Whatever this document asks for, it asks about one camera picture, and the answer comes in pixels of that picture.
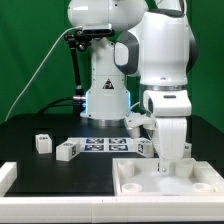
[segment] green background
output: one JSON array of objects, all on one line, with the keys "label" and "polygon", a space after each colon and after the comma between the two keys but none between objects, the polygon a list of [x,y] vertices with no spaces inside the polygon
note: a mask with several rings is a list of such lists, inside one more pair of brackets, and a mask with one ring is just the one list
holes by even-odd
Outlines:
[{"label": "green background", "polygon": [[[70,28],[70,0],[0,0],[0,123],[58,38]],[[199,46],[199,59],[188,74],[193,114],[224,132],[224,1],[188,0],[188,14]],[[84,89],[90,86],[90,52],[78,54]],[[132,103],[138,78],[128,78]],[[75,94],[70,51],[62,40],[12,115],[36,113],[48,103]],[[71,113],[50,109],[49,113]]]}]

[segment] cable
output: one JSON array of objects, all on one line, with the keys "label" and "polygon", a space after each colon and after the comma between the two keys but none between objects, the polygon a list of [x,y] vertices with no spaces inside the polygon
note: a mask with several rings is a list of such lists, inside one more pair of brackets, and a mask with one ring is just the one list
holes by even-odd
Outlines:
[{"label": "cable", "polygon": [[51,105],[49,107],[43,108],[41,110],[41,113],[38,112],[38,114],[43,114],[46,110],[50,109],[50,108],[54,108],[54,107],[73,107],[73,104],[60,104],[60,105]]},{"label": "cable", "polygon": [[73,101],[73,98],[72,97],[66,97],[66,98],[61,98],[61,99],[55,100],[52,103],[48,104],[46,107],[39,110],[38,114],[43,114],[48,108],[56,106],[55,104],[65,102],[65,101]]},{"label": "cable", "polygon": [[138,106],[139,104],[140,104],[140,102],[138,102],[138,103],[132,105],[132,106],[130,107],[129,111],[128,111],[128,114],[129,114],[129,113],[130,113],[136,106]]},{"label": "cable", "polygon": [[187,15],[187,2],[184,0],[184,14]]},{"label": "cable", "polygon": [[17,102],[19,101],[19,99],[23,96],[23,94],[26,92],[26,90],[28,89],[28,87],[30,86],[30,84],[32,83],[32,81],[34,80],[34,78],[37,76],[38,72],[40,71],[40,69],[43,67],[44,63],[47,61],[47,59],[49,58],[50,54],[52,53],[52,51],[54,50],[54,48],[56,47],[56,45],[58,44],[58,42],[61,40],[61,38],[69,31],[71,30],[76,30],[79,29],[80,27],[72,27],[70,29],[67,29],[66,31],[64,31],[61,36],[59,36],[59,38],[55,41],[55,43],[53,44],[52,48],[50,49],[50,51],[47,53],[46,57],[44,58],[44,60],[41,62],[41,64],[39,65],[39,67],[37,68],[36,72],[33,74],[32,78],[30,79],[30,81],[28,82],[28,84],[25,86],[25,88],[22,90],[22,92],[19,94],[19,96],[16,98],[16,100],[14,101],[14,103],[12,104],[6,118],[5,118],[5,122],[9,119],[14,107],[16,106]]},{"label": "cable", "polygon": [[163,0],[159,1],[159,2],[156,4],[156,6],[158,6],[162,1],[163,1]]}]

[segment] black table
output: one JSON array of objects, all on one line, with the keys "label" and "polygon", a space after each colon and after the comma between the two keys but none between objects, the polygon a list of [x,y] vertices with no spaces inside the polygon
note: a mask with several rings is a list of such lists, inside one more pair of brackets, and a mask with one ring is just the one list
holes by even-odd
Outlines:
[{"label": "black table", "polygon": [[[188,120],[192,157],[208,161],[224,176],[224,134],[198,116]],[[39,155],[35,135],[49,134],[53,153]],[[0,164],[16,161],[18,178],[6,196],[112,196],[112,158],[137,153],[81,153],[70,162],[56,161],[56,146],[68,137],[128,137],[124,127],[99,128],[73,115],[25,114],[0,126]]]}]

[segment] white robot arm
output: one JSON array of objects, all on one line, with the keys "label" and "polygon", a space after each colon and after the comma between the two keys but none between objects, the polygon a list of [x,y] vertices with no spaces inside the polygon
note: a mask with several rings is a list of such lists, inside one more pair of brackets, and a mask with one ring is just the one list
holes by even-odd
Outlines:
[{"label": "white robot arm", "polygon": [[[115,63],[124,74],[141,76],[140,107],[147,111],[148,121],[138,125],[143,124],[148,130],[160,158],[180,159],[186,141],[185,117],[191,114],[184,86],[193,35],[185,14],[186,1],[156,3],[158,9],[146,12],[136,27],[120,36],[115,46]],[[133,132],[135,138],[139,137],[138,125],[131,124],[142,121],[140,116],[130,114],[125,118],[128,132]]]},{"label": "white robot arm", "polygon": [[[137,25],[148,6],[144,0],[72,0],[68,17],[80,27],[80,36],[91,37],[91,87],[86,93],[82,120],[97,126],[120,126],[129,110],[124,74],[114,64],[114,44],[107,35]],[[84,49],[82,41],[78,48]]]}]

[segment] white box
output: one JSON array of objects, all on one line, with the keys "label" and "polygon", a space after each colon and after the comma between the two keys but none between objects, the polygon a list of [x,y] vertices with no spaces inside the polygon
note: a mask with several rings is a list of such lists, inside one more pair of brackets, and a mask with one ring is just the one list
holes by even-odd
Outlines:
[{"label": "white box", "polygon": [[150,140],[146,138],[137,138],[133,140],[133,145],[138,154],[146,158],[154,157],[153,145]]},{"label": "white box", "polygon": [[79,141],[66,141],[56,147],[56,160],[69,162],[80,153]]},{"label": "white box", "polygon": [[7,162],[0,169],[0,197],[4,197],[17,178],[17,165]]},{"label": "white box", "polygon": [[39,154],[52,153],[52,140],[47,134],[36,135],[36,148]]}]

